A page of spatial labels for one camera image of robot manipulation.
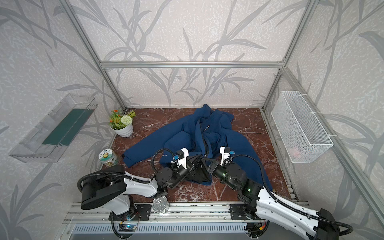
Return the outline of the blue zip jacket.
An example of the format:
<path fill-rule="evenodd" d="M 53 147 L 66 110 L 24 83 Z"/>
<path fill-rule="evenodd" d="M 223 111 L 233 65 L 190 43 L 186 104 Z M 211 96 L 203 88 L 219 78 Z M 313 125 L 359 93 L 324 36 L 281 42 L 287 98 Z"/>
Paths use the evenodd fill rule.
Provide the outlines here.
<path fill-rule="evenodd" d="M 208 105 L 145 137 L 123 153 L 123 161 L 131 167 L 152 157 L 158 150 L 167 148 L 176 152 L 186 148 L 191 155 L 216 158 L 221 147 L 235 152 L 237 163 L 253 181 L 273 189 L 260 158 L 248 139 L 232 129 L 234 116 Z"/>

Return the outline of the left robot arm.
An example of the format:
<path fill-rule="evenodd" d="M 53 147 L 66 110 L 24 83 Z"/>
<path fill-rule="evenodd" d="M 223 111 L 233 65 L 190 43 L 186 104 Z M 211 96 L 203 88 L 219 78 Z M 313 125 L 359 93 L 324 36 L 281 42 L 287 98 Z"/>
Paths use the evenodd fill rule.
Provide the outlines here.
<path fill-rule="evenodd" d="M 132 216 L 137 212 L 132 195 L 158 199 L 168 194 L 188 176 L 196 175 L 195 160 L 175 163 L 176 168 L 163 168 L 151 178 L 132 175 L 122 165 L 115 165 L 82 177 L 78 189 L 82 193 L 81 209 L 104 208 L 117 216 Z"/>

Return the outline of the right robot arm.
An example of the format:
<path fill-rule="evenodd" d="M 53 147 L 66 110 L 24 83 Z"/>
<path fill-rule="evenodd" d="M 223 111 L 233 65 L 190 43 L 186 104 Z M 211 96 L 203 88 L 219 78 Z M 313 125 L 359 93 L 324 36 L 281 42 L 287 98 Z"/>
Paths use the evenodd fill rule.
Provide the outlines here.
<path fill-rule="evenodd" d="M 305 240 L 337 240 L 354 230 L 349 224 L 337 222 L 325 209 L 304 208 L 274 194 L 266 183 L 259 184 L 248 178 L 230 159 L 223 164 L 208 158 L 204 161 L 209 163 L 209 174 L 238 193 L 238 199 L 244 204 L 244 215 L 250 219 L 275 223 Z"/>

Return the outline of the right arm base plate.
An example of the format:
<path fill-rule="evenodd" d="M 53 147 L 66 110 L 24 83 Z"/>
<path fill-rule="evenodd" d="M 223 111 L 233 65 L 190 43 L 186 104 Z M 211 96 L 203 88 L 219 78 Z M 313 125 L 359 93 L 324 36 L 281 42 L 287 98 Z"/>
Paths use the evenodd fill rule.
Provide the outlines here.
<path fill-rule="evenodd" d="M 230 204 L 231 220 L 259 220 L 256 208 L 246 204 Z"/>

